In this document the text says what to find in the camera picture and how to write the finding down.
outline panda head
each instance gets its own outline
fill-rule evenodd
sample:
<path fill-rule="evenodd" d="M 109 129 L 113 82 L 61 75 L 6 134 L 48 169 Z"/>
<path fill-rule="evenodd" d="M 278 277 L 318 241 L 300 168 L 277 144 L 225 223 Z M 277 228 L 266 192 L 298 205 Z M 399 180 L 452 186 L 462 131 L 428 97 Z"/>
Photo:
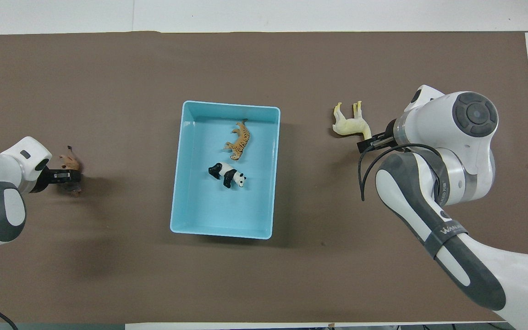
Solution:
<path fill-rule="evenodd" d="M 239 175 L 235 175 L 235 178 L 233 178 L 238 186 L 243 187 L 244 182 L 246 182 L 246 177 L 243 176 L 243 173 L 239 173 Z"/>

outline panda figurine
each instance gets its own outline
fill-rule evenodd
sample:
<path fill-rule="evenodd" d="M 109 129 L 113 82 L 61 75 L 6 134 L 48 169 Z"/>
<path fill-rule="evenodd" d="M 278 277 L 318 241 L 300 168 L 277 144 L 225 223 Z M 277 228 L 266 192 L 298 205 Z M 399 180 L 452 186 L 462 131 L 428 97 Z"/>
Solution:
<path fill-rule="evenodd" d="M 220 176 L 223 176 L 224 186 L 227 188 L 231 188 L 231 180 L 235 181 L 236 184 L 241 187 L 243 187 L 243 182 L 246 181 L 246 177 L 243 176 L 243 173 L 239 173 L 228 163 L 216 163 L 209 168 L 209 174 L 216 179 L 219 179 Z"/>

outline toy tiger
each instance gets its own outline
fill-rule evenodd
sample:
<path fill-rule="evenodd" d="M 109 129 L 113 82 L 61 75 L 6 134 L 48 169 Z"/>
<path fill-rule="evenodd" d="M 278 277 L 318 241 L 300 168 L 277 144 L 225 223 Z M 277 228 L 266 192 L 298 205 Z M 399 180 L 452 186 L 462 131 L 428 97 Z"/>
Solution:
<path fill-rule="evenodd" d="M 239 157 L 242 156 L 243 149 L 248 144 L 248 141 L 250 140 L 250 132 L 246 128 L 246 125 L 244 123 L 247 121 L 247 119 L 244 119 L 241 123 L 235 123 L 239 127 L 239 129 L 234 129 L 231 132 L 237 134 L 237 140 L 235 143 L 226 142 L 224 149 L 231 149 L 233 151 L 233 154 L 229 156 L 232 160 L 238 160 Z"/>

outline yellow toy animal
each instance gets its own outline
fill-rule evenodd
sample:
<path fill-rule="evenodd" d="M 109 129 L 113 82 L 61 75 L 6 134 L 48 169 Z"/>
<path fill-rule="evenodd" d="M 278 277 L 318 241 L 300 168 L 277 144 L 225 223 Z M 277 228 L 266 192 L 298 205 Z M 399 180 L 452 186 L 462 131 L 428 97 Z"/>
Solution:
<path fill-rule="evenodd" d="M 247 119 L 244 119 L 241 123 L 235 123 L 235 125 L 239 126 L 239 129 L 234 129 L 231 132 L 237 134 L 237 140 L 235 140 L 235 143 L 226 142 L 224 149 L 231 149 L 233 151 L 233 154 L 229 156 L 232 160 L 238 160 L 239 157 L 242 156 L 243 149 L 248 144 L 248 141 L 250 140 L 250 132 L 246 128 L 246 125 L 244 123 L 247 121 Z"/>
<path fill-rule="evenodd" d="M 337 103 L 333 108 L 333 115 L 335 116 L 335 125 L 333 131 L 339 135 L 350 135 L 356 133 L 364 134 L 364 140 L 372 137 L 368 123 L 362 118 L 362 102 L 354 103 L 352 108 L 354 110 L 354 118 L 346 119 L 340 110 L 341 102 Z"/>

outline cream-colored animal figurine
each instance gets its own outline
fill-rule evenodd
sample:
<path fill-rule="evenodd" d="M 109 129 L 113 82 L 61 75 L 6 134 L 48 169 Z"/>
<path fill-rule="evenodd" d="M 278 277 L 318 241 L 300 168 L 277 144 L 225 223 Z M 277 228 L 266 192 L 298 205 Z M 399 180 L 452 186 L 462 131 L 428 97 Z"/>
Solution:
<path fill-rule="evenodd" d="M 354 118 L 346 119 L 340 110 L 341 102 L 337 103 L 333 108 L 333 115 L 335 116 L 335 125 L 333 130 L 339 135 L 350 135 L 356 133 L 364 134 L 364 140 L 372 137 L 368 123 L 362 118 L 362 102 L 354 103 L 352 108 L 354 110 Z"/>

